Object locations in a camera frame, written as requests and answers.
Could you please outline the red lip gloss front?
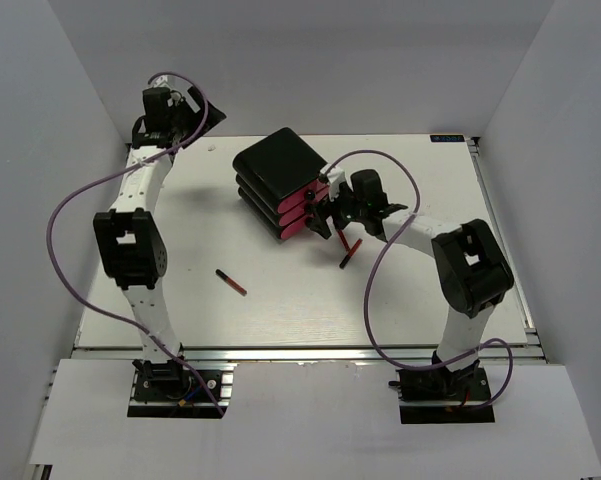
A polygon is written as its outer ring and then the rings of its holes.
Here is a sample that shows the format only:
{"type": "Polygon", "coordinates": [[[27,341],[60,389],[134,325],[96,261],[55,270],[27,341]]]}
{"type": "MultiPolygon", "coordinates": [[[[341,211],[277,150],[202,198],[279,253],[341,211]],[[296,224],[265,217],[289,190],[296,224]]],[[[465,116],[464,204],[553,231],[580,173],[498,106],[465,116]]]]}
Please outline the red lip gloss front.
{"type": "Polygon", "coordinates": [[[362,238],[359,238],[351,247],[350,249],[347,251],[346,255],[344,256],[344,258],[341,260],[341,262],[339,263],[339,268],[340,269],[344,269],[348,263],[350,262],[350,260],[352,259],[352,257],[356,254],[356,252],[358,251],[359,247],[361,246],[363,242],[362,238]]]}

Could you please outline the pink drawer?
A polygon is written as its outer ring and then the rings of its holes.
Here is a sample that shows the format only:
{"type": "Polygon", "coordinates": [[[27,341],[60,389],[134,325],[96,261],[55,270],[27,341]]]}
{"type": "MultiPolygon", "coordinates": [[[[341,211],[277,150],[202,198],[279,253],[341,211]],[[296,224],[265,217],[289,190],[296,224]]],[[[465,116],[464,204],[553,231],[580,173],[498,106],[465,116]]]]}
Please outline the pink drawer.
{"type": "Polygon", "coordinates": [[[277,213],[286,213],[296,205],[304,202],[319,200],[328,192],[328,186],[319,180],[314,180],[300,187],[297,191],[282,199],[276,207],[277,213]]]}
{"type": "Polygon", "coordinates": [[[278,214],[276,224],[280,227],[286,227],[301,218],[312,216],[315,207],[319,204],[318,201],[304,201],[293,206],[288,211],[278,214]]]}
{"type": "Polygon", "coordinates": [[[284,227],[280,227],[279,231],[277,233],[277,238],[281,241],[286,241],[286,240],[300,234],[301,232],[308,229],[308,224],[312,220],[313,220],[312,216],[304,215],[304,216],[292,221],[290,224],[288,224],[284,227]]]}

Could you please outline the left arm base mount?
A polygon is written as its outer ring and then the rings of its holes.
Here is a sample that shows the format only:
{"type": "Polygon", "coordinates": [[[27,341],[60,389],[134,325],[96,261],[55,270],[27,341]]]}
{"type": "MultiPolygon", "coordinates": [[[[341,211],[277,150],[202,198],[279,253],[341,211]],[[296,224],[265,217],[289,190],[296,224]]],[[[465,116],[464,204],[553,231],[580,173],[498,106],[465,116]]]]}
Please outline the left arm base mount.
{"type": "Polygon", "coordinates": [[[199,376],[168,360],[132,362],[135,373],[128,418],[221,419],[229,404],[224,371],[202,369],[199,376]]]}

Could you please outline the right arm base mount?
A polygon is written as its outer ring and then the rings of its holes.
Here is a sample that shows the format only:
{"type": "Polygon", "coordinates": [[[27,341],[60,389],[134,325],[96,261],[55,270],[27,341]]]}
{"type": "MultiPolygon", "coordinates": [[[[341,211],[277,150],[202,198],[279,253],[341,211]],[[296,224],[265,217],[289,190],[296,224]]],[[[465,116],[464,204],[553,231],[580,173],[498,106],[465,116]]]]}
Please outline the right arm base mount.
{"type": "Polygon", "coordinates": [[[403,425],[490,424],[495,422],[486,371],[476,361],[455,372],[400,369],[388,387],[398,394],[403,425]]]}

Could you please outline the black pink drawer organizer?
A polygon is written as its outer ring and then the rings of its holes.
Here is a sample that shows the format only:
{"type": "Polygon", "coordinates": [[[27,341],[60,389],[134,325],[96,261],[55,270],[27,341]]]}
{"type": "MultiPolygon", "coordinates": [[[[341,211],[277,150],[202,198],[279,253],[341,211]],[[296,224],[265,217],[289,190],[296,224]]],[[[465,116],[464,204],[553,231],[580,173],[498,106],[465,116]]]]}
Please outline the black pink drawer organizer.
{"type": "Polygon", "coordinates": [[[318,180],[325,165],[326,161],[289,127],[242,150],[232,162],[239,196],[276,238],[279,202],[318,180]]]}

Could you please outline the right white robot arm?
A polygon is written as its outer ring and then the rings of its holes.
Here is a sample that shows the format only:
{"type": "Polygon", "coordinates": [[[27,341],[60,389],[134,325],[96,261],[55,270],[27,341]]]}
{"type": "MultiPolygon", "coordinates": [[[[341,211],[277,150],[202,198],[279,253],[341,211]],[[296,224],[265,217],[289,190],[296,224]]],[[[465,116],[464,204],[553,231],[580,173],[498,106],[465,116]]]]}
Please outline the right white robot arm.
{"type": "Polygon", "coordinates": [[[328,194],[309,206],[306,225],[311,231],[327,239],[329,223],[336,230],[358,223],[368,235],[385,243],[382,255],[389,246],[402,245],[435,262],[448,313],[428,369],[434,370],[431,384],[439,396],[457,397],[468,385],[464,370],[477,364],[488,320],[514,285],[511,268],[489,224],[482,219],[444,222],[391,203],[373,169],[346,179],[342,169],[327,166],[318,180],[328,187],[328,194]]]}

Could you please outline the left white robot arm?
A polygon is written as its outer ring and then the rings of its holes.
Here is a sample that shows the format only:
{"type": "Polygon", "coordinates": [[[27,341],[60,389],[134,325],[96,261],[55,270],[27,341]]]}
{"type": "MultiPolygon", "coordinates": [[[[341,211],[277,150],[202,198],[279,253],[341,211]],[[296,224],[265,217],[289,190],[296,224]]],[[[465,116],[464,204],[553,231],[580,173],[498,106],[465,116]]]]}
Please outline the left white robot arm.
{"type": "Polygon", "coordinates": [[[166,82],[142,92],[144,114],[132,128],[127,156],[114,203],[93,219],[102,266],[126,298],[133,321],[140,325],[142,359],[165,364],[178,356],[181,342],[169,320],[162,279],[168,254],[153,212],[181,142],[192,143],[226,115],[191,86],[186,94],[166,82]]]}

